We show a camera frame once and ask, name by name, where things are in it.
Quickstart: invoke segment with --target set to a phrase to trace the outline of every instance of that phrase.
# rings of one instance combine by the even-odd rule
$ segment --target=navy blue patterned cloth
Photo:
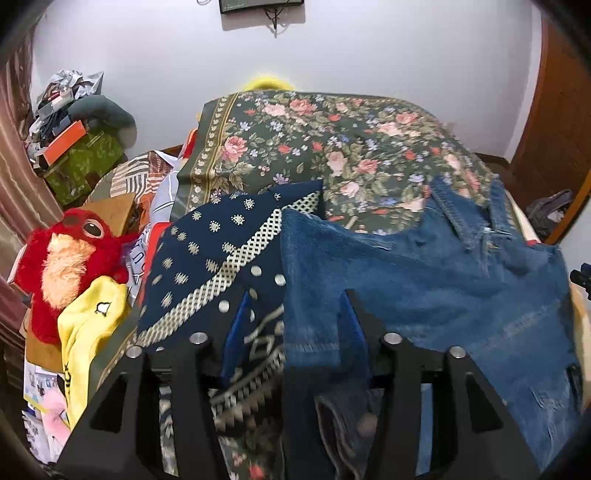
[[[212,198],[163,232],[145,284],[137,344],[149,351],[215,332],[232,316],[220,375],[228,389],[212,398],[218,425],[264,402],[282,370],[285,208],[323,216],[322,181]]]

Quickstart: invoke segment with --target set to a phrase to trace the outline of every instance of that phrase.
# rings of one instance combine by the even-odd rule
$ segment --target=yellow cloth
[[[57,319],[72,428],[86,408],[90,363],[127,315],[126,298],[127,286],[99,277]]]

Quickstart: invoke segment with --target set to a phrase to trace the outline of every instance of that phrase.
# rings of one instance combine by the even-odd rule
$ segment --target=black bag
[[[527,219],[542,241],[550,236],[564,218],[572,201],[573,192],[562,190],[550,197],[535,200],[525,209]]]

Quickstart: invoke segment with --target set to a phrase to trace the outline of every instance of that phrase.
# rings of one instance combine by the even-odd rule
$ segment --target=stuffed animal
[[[113,236],[95,213],[70,209],[48,230],[34,230],[15,276],[31,299],[31,330],[44,343],[60,343],[57,318],[92,281],[103,275],[126,283],[122,246],[138,238]]]

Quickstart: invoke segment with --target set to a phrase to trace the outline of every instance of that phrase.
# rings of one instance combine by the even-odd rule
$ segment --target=wooden door
[[[534,101],[507,185],[522,209],[563,189],[577,195],[591,168],[591,75],[546,20],[542,42]]]

